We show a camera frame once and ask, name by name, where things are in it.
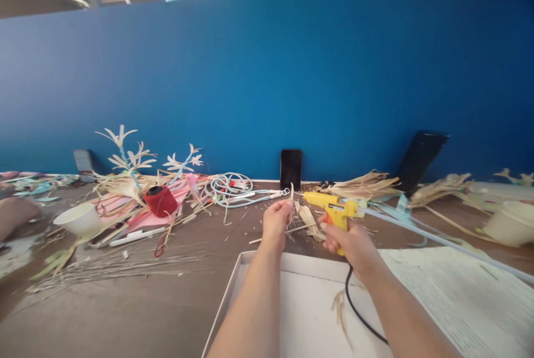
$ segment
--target forearm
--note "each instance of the forearm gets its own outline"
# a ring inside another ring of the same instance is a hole
[[[208,358],[280,355],[280,252],[260,244]]]
[[[456,358],[456,348],[389,271],[365,283],[395,358]]]

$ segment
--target yellow hot glue gun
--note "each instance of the yellow hot glue gun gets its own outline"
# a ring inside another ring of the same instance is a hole
[[[363,217],[365,213],[358,211],[358,207],[367,208],[365,200],[341,200],[336,196],[317,192],[305,192],[304,199],[310,204],[324,209],[327,213],[326,222],[339,227],[343,231],[348,231],[347,217]],[[337,253],[345,255],[341,247],[337,249]]]

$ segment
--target blue panel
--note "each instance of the blue panel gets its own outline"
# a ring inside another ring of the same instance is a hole
[[[0,21],[0,170],[75,172],[136,128],[211,172],[395,171],[415,131],[451,139],[429,178],[534,170],[533,0],[184,0]]]

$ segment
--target hand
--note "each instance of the hand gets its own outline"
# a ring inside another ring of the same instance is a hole
[[[348,220],[349,231],[345,232],[339,227],[324,223],[326,218],[327,216],[324,214],[318,219],[321,228],[327,234],[323,247],[334,253],[338,247],[343,248],[354,274],[362,283],[365,284],[375,275],[380,276],[389,273],[388,266],[378,253],[373,240],[363,225]]]
[[[293,200],[274,202],[263,214],[261,244],[274,245],[282,253],[285,246],[285,229],[293,210]]]

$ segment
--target white paper cup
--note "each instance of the white paper cup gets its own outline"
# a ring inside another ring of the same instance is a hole
[[[504,202],[485,225],[484,232],[514,246],[534,240],[534,206],[518,201]]]
[[[78,205],[65,211],[54,219],[54,224],[61,226],[78,237],[94,232],[102,225],[102,221],[91,203]]]

